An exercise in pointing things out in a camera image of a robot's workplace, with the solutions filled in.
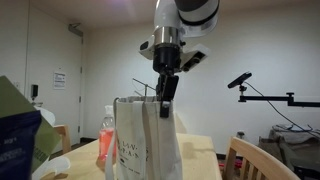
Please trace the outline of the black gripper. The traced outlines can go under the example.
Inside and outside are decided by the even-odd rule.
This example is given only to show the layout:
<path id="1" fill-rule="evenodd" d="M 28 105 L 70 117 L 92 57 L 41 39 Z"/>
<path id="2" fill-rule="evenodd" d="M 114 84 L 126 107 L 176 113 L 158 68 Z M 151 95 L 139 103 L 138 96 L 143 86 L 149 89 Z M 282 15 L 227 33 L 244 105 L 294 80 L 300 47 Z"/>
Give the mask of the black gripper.
<path id="1" fill-rule="evenodd" d="M 177 46 L 157 46 L 153 57 L 153 69 L 159 73 L 156 86 L 158 99 L 172 100 L 179 81 L 179 77 L 175 73 L 180 67 L 180 50 Z M 161 102 L 161 118 L 169 117 L 170 105 L 170 101 Z"/>

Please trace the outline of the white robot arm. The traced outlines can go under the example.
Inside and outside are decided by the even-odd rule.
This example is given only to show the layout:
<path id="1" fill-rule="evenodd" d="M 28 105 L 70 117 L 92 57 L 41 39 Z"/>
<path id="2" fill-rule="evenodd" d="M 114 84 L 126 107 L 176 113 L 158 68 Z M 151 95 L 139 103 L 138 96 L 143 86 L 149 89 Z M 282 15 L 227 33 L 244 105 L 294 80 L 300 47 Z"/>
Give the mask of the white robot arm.
<path id="1" fill-rule="evenodd" d="M 179 77 L 205 59 L 199 47 L 184 52 L 184 38 L 201 37 L 217 24 L 220 0 L 158 0 L 153 32 L 153 70 L 159 74 L 160 117 L 168 118 Z"/>

